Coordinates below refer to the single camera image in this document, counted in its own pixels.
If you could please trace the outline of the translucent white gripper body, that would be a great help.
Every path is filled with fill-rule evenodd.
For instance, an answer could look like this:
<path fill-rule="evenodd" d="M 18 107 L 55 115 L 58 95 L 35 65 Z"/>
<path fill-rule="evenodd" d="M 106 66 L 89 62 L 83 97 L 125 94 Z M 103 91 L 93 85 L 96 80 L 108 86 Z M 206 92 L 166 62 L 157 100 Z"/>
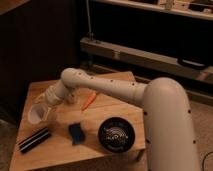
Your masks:
<path fill-rule="evenodd" d="M 33 101 L 34 104 L 44 104 L 47 107 L 47 112 L 45 113 L 42 120 L 54 120 L 56 118 L 56 106 L 52 105 L 44 93 L 41 93 Z"/>

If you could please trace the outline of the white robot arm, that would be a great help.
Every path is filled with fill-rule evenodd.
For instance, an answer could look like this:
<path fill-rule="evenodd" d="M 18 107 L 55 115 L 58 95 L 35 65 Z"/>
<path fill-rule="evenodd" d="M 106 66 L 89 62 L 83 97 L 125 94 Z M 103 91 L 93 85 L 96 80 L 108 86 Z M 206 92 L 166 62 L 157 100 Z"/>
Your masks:
<path fill-rule="evenodd" d="M 201 171 L 189 99 L 177 81 L 160 77 L 144 84 L 91 76 L 80 69 L 66 68 L 60 79 L 35 102 L 54 107 L 79 87 L 143 110 L 150 171 Z"/>

